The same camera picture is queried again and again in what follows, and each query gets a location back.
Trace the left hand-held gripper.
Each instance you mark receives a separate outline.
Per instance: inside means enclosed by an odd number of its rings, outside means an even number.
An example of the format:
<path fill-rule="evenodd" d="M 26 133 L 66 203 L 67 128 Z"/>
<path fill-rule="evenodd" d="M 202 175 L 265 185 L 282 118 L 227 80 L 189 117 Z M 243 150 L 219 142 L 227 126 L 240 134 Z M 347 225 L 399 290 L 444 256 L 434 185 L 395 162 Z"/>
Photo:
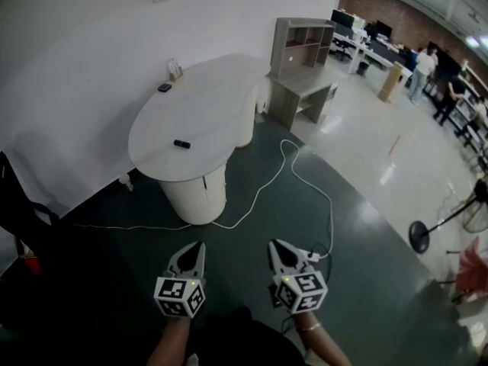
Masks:
<path fill-rule="evenodd" d="M 153 299 L 164 316 L 194 318 L 206 301 L 204 270 L 206 246 L 193 242 L 176 252 L 162 277 L 157 277 Z"/>

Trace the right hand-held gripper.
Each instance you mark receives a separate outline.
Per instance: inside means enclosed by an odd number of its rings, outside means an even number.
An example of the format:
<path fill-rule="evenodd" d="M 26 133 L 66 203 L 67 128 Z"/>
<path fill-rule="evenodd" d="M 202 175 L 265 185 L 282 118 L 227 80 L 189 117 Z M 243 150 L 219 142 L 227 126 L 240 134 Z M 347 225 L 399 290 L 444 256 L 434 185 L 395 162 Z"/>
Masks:
<path fill-rule="evenodd" d="M 329 289 L 321 271 L 290 243 L 273 239 L 268 243 L 268 260 L 276 290 L 274 296 L 289 313 L 305 313 L 320 308 Z M 302 269 L 288 274 L 289 269 Z"/>

